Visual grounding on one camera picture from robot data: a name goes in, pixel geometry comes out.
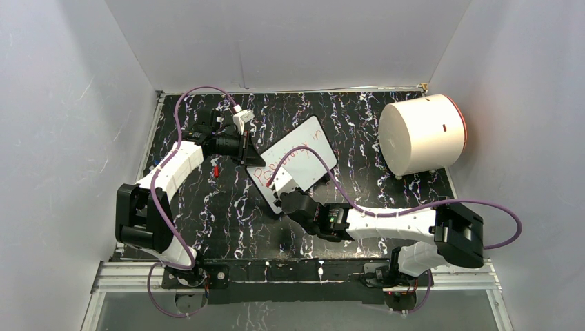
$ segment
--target glass panel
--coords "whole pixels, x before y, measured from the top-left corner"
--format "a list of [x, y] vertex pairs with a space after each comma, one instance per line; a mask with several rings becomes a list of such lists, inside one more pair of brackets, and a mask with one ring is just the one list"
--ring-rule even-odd
[[[178, 312], [175, 295], [157, 301]], [[201, 296], [178, 300], [201, 305]], [[384, 305], [359, 302], [262, 302], [209, 305], [189, 319], [160, 313], [146, 293], [108, 293], [98, 330], [497, 330], [485, 290], [433, 291], [425, 307], [407, 318]]]

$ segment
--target red rim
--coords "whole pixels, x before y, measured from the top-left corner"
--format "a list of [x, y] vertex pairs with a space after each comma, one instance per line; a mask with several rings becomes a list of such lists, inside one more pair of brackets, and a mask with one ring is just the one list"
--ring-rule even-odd
[[465, 119], [463, 118], [463, 114], [461, 113], [461, 110], [459, 109], [459, 107], [457, 107], [457, 104], [453, 101], [453, 99], [451, 99], [448, 95], [445, 95], [445, 97], [447, 97], [447, 99], [449, 99], [449, 101], [451, 101], [451, 103], [455, 106], [455, 109], [457, 109], [457, 112], [459, 113], [459, 117], [461, 117], [461, 122], [463, 123], [463, 133], [464, 133], [464, 138], [463, 138], [463, 150], [462, 152], [465, 150], [465, 146], [467, 146], [467, 124], [465, 124]]

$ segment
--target white cylindrical container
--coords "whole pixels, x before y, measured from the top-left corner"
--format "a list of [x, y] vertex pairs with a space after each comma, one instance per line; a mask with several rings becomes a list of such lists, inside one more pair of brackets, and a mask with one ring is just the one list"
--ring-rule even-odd
[[402, 176], [454, 164], [465, 148], [467, 127], [453, 100], [435, 94], [386, 105], [378, 139], [390, 171]]

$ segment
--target black bracket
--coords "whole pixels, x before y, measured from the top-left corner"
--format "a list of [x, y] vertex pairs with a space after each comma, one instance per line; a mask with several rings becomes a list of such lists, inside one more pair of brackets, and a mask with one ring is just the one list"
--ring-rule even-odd
[[[197, 272], [181, 272], [173, 268], [166, 267], [163, 274], [162, 288], [166, 289], [183, 289], [183, 288], [204, 288], [208, 286], [209, 289], [223, 289], [227, 288], [230, 283], [230, 267], [224, 263], [201, 263]], [[186, 280], [189, 285], [183, 285], [179, 282], [179, 278]]]
[[[156, 189], [164, 212], [170, 216], [166, 192]], [[172, 241], [172, 232], [160, 215], [150, 190], [123, 184], [116, 193], [116, 240], [140, 248], [164, 252]]]
[[225, 155], [239, 165], [264, 167], [266, 162], [256, 150], [249, 131], [244, 130], [241, 135], [222, 132], [218, 117], [221, 117], [218, 110], [199, 110], [195, 123], [183, 132], [183, 139], [201, 146], [205, 158], [214, 154]]
[[460, 203], [435, 208], [435, 234], [439, 253], [450, 264], [463, 268], [484, 265], [484, 219]]
[[297, 222], [310, 235], [338, 243], [342, 240], [353, 240], [346, 229], [349, 203], [316, 202], [300, 189], [281, 195], [282, 212]]

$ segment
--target red handwriting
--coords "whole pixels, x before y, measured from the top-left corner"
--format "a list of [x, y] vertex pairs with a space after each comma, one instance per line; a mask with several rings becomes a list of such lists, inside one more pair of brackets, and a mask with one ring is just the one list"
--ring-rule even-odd
[[[323, 136], [323, 132], [321, 130], [317, 130], [315, 131], [315, 133], [311, 136], [311, 138], [313, 138], [314, 141], [319, 140], [319, 138], [321, 138]], [[299, 146], [305, 146], [305, 147], [309, 147], [307, 141], [305, 141], [304, 143], [302, 143]], [[307, 158], [310, 157], [310, 152], [308, 150], [296, 150], [292, 153], [290, 153], [290, 155], [288, 155], [286, 157], [286, 159], [284, 160], [284, 162], [282, 163], [283, 166], [286, 166], [286, 164], [291, 161], [292, 159], [294, 159], [296, 156], [298, 156], [299, 154], [301, 154], [302, 152], [306, 153]], [[260, 183], [260, 186], [266, 186], [266, 183], [268, 182], [268, 180], [270, 179], [270, 176], [272, 176], [272, 173], [274, 172], [274, 170], [276, 170], [276, 165], [282, 160], [282, 158], [280, 157], [278, 159], [278, 161], [271, 163], [270, 165], [268, 165], [268, 169], [266, 168], [257, 168], [256, 170], [254, 170], [254, 174], [253, 176], [256, 177], [258, 179], [258, 182]]]

